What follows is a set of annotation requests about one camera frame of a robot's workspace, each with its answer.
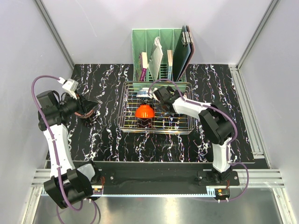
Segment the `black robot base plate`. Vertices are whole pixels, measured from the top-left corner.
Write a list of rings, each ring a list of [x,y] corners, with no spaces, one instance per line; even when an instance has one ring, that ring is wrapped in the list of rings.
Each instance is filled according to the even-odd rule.
[[[206,184],[208,186],[239,186],[239,176],[232,171],[225,180],[212,180],[211,163],[178,162],[111,162],[95,161],[100,174],[105,179],[105,186],[121,186],[137,183],[184,182]]]

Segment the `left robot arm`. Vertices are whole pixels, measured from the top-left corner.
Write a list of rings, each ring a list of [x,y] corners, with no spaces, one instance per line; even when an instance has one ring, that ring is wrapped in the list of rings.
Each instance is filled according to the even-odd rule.
[[[96,102],[77,94],[75,98],[64,93],[59,101],[56,91],[37,95],[43,115],[39,115],[39,129],[43,132],[50,153],[50,180],[44,182],[46,193],[61,209],[67,208],[93,194],[92,186],[101,179],[101,173],[93,161],[75,167],[68,143],[67,122],[71,115],[86,119],[93,114]]]

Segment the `blue white porcelain bowl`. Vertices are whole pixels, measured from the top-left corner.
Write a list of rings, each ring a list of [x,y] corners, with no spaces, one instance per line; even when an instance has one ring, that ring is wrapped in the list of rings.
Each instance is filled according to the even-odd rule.
[[[136,97],[140,99],[153,99],[153,91],[147,87],[143,87],[137,92]]]

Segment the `orange plastic bowl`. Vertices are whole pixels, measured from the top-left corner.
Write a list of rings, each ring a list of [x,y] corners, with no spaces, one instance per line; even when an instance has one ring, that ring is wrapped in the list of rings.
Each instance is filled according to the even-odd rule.
[[[155,116],[155,111],[150,105],[140,105],[135,112],[135,116],[139,119],[149,119]]]

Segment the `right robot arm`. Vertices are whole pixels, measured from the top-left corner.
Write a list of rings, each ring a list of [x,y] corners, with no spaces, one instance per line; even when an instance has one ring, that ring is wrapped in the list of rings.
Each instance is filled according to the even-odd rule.
[[[212,171],[207,179],[218,185],[228,181],[232,168],[229,162],[229,148],[237,135],[236,125],[221,103],[202,103],[190,100],[179,90],[162,86],[153,91],[163,110],[187,115],[199,120],[204,136],[212,144]]]

